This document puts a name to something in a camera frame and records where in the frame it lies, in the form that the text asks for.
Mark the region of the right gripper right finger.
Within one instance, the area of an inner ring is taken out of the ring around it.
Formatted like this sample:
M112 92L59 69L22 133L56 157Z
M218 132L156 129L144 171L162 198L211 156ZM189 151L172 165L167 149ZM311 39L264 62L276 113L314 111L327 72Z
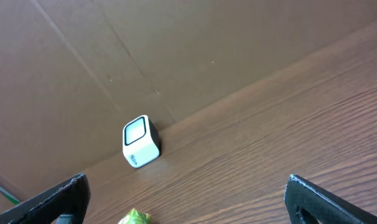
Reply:
M284 203L291 223L377 223L377 216L295 174L287 181Z

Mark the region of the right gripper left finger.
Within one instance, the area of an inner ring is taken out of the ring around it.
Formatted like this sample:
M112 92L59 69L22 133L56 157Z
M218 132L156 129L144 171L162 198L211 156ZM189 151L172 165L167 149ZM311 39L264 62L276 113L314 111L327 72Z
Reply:
M87 176L79 173L0 214L0 224L82 224L90 197Z

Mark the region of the green drink carton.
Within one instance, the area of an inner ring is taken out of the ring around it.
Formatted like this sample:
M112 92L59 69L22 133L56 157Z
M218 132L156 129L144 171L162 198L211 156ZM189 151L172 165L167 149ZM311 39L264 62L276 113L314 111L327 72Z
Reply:
M130 210L118 224L151 224L151 215L135 208Z

